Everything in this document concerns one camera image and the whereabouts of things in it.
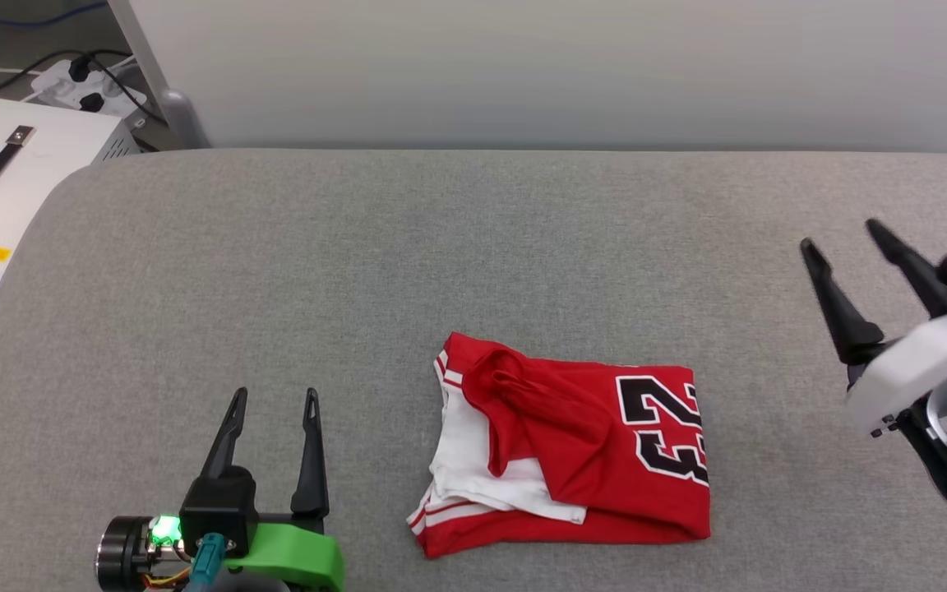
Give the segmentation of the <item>red white basketball jersey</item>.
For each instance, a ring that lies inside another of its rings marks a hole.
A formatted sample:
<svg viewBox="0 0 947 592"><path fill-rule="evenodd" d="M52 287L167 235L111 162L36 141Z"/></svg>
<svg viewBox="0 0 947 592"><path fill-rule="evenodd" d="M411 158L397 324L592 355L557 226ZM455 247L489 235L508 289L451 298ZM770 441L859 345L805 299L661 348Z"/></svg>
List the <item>red white basketball jersey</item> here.
<svg viewBox="0 0 947 592"><path fill-rule="evenodd" d="M433 370L442 426L431 483L407 517L425 556L713 534L691 368L534 358L455 332Z"/></svg>

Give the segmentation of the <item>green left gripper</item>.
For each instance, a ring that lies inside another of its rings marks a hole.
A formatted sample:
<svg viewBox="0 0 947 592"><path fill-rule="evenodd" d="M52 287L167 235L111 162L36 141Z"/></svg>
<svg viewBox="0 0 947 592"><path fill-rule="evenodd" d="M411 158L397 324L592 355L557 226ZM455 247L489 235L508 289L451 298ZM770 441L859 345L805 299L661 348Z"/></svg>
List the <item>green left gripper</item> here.
<svg viewBox="0 0 947 592"><path fill-rule="evenodd" d="M200 479L247 479L233 463L242 434L248 390L239 387L211 443ZM344 592L345 561L337 540L323 534L330 490L326 481L319 394L308 387L302 413L304 443L289 514L262 514L247 555L227 559L227 592Z"/></svg>

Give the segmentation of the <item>white equipment box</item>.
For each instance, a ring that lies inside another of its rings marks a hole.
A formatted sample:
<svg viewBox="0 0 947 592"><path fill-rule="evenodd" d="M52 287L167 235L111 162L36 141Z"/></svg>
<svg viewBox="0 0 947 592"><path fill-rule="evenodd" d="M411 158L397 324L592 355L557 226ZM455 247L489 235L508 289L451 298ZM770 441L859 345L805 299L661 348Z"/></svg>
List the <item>white equipment box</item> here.
<svg viewBox="0 0 947 592"><path fill-rule="evenodd" d="M0 176L0 282L27 226L54 187L84 166L139 153L132 128L120 118L0 99L0 150L19 125L36 128Z"/></svg>

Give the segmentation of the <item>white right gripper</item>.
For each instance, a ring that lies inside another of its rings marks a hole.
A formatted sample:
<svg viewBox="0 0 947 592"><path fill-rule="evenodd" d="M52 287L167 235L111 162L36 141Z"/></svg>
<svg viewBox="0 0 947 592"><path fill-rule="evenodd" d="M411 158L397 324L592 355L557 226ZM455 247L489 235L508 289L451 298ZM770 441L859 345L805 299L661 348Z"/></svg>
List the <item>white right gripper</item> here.
<svg viewBox="0 0 947 592"><path fill-rule="evenodd" d="M932 319L914 327L884 353L883 331L865 319L839 288L823 252L804 238L800 253L839 361L850 367L868 363L848 391L846 409L857 433L871 435L885 428L886 417L897 416L947 382L947 317L942 317L947 315L947 284L935 265L880 219L868 219L866 229Z"/></svg>

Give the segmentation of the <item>black cylindrical left gripper motor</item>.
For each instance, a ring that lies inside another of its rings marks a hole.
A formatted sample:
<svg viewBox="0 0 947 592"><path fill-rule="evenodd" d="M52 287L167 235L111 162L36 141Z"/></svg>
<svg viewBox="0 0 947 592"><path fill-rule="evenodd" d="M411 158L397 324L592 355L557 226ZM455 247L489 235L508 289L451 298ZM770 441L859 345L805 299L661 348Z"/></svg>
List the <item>black cylindrical left gripper motor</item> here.
<svg viewBox="0 0 947 592"><path fill-rule="evenodd" d="M95 549L95 582L101 592L183 592L191 565L180 553L178 533L154 536L158 516L113 518Z"/></svg>

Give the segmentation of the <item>white power strip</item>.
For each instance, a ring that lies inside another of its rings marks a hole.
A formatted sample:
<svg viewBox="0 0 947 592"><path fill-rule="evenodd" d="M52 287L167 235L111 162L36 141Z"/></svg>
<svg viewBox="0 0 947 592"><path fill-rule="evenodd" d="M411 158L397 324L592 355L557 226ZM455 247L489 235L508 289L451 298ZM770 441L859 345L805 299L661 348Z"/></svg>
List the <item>white power strip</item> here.
<svg viewBox="0 0 947 592"><path fill-rule="evenodd" d="M76 67L72 60L60 60L36 76L30 83L31 93L24 101L72 111L101 113L120 118L129 127L143 127L147 123L147 115L143 111L148 105L146 94L116 82L117 78L131 70L136 70L134 57L124 58L105 70L94 67L90 62L79 61Z"/></svg>

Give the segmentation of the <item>grey metal post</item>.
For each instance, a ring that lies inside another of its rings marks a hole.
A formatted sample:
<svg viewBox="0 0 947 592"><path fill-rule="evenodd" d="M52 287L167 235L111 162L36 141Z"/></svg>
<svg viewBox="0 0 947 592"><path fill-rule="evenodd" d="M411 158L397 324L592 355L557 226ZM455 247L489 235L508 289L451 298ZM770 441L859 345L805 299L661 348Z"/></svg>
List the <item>grey metal post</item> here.
<svg viewBox="0 0 947 592"><path fill-rule="evenodd" d="M185 150L210 149L211 144L192 102L180 90L172 89L165 78L146 28L141 24L136 12L136 0L108 0L108 3L129 48L136 54L136 62L141 67L151 94L155 97L155 103L161 109L169 130L176 136L179 145Z"/></svg>

